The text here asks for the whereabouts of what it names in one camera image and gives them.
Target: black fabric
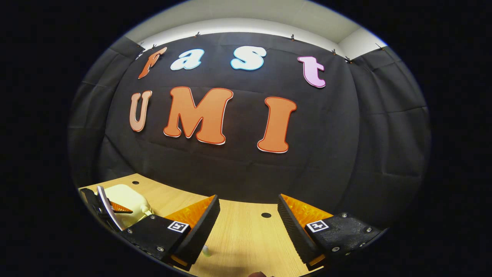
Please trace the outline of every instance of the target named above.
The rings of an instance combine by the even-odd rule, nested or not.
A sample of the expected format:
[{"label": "black fabric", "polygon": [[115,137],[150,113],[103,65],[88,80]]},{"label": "black fabric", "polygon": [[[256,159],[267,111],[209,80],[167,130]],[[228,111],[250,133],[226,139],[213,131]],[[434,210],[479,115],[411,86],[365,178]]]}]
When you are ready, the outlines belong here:
[{"label": "black fabric", "polygon": [[[234,50],[244,45],[267,50],[258,70],[231,68]],[[139,80],[148,57],[163,47],[167,51]],[[200,66],[170,70],[181,53],[195,48],[205,50]],[[99,125],[95,131],[71,133],[72,140],[80,142],[72,148],[85,154],[78,156],[84,162],[74,164],[76,184],[139,173],[185,191],[234,201],[275,203],[283,193],[330,213],[350,212],[383,229],[418,189],[430,143],[420,89],[404,64],[385,49],[348,64],[326,49],[265,34],[200,35],[155,47],[118,68],[124,75],[111,97],[100,99],[93,89],[85,109],[79,108],[82,118],[90,108]],[[319,77],[326,87],[306,82],[299,56],[314,56],[324,66]],[[163,134],[172,102],[169,92],[177,86],[190,87],[195,104],[212,88],[233,91],[224,114],[224,145],[199,142],[195,135],[201,123],[189,139]],[[128,122],[130,98],[145,90],[153,94],[145,127],[137,133]],[[283,154],[256,147],[268,119],[264,100],[270,96],[297,104],[288,125],[289,150]]]},{"label": "black fabric", "polygon": [[[95,176],[96,158],[100,151],[113,159],[118,157],[117,150],[107,146],[106,139],[103,141],[106,117],[124,72],[143,50],[137,46],[125,36],[113,43],[87,72],[75,95],[68,123],[68,152],[72,178],[79,187],[93,184],[98,179]],[[120,159],[117,160],[112,165],[119,174],[134,173],[128,167],[120,166]]]}]

